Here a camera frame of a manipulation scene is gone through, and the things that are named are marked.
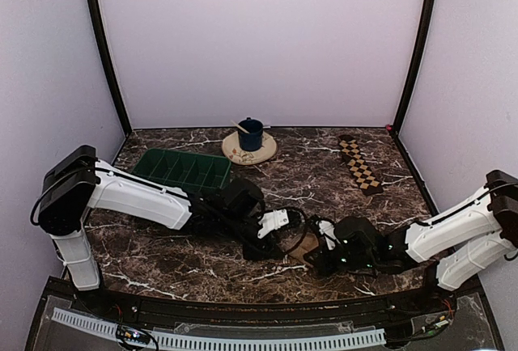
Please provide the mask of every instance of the green dish rack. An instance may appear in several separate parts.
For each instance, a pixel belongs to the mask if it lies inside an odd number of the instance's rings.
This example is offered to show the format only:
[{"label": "green dish rack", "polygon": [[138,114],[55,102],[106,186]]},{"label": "green dish rack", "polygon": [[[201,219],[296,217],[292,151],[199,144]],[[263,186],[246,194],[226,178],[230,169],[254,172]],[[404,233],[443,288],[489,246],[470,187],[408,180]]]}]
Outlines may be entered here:
[{"label": "green dish rack", "polygon": [[149,149],[132,173],[143,179],[189,193],[213,192],[230,180],[231,162],[225,157],[184,151]]}]

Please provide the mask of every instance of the white slotted strip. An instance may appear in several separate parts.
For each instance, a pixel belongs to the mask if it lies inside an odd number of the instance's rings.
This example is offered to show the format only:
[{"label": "white slotted strip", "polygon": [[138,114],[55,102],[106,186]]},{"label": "white slotted strip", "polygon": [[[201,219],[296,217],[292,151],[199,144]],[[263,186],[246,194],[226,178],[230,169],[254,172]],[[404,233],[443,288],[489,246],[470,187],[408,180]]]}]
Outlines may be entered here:
[{"label": "white slotted strip", "polygon": [[[116,340],[117,325],[79,313],[54,308],[53,321],[108,340]],[[384,329],[344,335],[319,336],[300,339],[219,339],[214,337],[184,336],[151,331],[161,350],[199,351],[338,351],[384,345]],[[147,345],[153,349],[153,343]]]}]

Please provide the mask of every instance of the white wall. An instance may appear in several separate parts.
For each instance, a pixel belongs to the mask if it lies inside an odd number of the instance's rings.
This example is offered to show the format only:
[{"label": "white wall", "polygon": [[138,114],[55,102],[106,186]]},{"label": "white wall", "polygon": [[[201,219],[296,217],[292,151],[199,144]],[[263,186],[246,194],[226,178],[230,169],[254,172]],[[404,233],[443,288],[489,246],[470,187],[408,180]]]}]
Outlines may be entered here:
[{"label": "white wall", "polygon": [[[518,176],[518,0],[435,0],[401,137],[440,209],[495,168]],[[506,349],[518,349],[518,266],[481,274]]]},{"label": "white wall", "polygon": [[86,0],[0,0],[0,338],[23,349],[61,265],[28,217],[44,174],[77,146],[110,160],[123,133]]},{"label": "white wall", "polygon": [[100,0],[135,128],[391,123],[422,0]]}]

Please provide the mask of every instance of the marble countertop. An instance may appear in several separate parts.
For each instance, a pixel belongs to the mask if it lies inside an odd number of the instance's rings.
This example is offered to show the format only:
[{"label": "marble countertop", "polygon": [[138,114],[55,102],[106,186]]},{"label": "marble countertop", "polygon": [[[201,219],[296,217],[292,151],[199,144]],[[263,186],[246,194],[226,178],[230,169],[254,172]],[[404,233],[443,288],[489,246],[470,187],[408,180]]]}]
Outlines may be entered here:
[{"label": "marble countertop", "polygon": [[[136,130],[115,166],[131,171],[146,150],[163,148],[223,155],[222,140],[234,129]],[[256,166],[232,165],[231,177],[256,183],[269,208],[297,206],[308,214],[340,220],[367,217],[388,233],[413,218],[428,218],[426,204],[392,138],[384,129],[269,129],[278,153]],[[384,192],[366,197],[340,156],[338,136],[349,134],[381,181]],[[102,209],[85,224],[96,260],[111,290],[199,302],[318,302],[390,294],[418,288],[423,265],[378,277],[336,273],[318,277],[297,260],[250,262],[230,239],[197,237],[157,223]]]}]

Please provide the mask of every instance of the checkered board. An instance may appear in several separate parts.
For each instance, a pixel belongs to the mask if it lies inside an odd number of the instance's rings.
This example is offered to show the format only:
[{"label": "checkered board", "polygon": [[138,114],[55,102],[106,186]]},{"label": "checkered board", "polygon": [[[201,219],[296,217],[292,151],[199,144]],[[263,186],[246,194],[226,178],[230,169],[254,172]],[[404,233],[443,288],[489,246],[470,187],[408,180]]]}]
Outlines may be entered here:
[{"label": "checkered board", "polygon": [[383,187],[381,182],[374,177],[372,170],[365,163],[356,140],[350,135],[342,135],[339,139],[340,146],[342,147],[342,160],[347,163],[351,175],[356,180],[356,184],[358,184],[363,194],[370,196],[375,193],[382,193]]}]

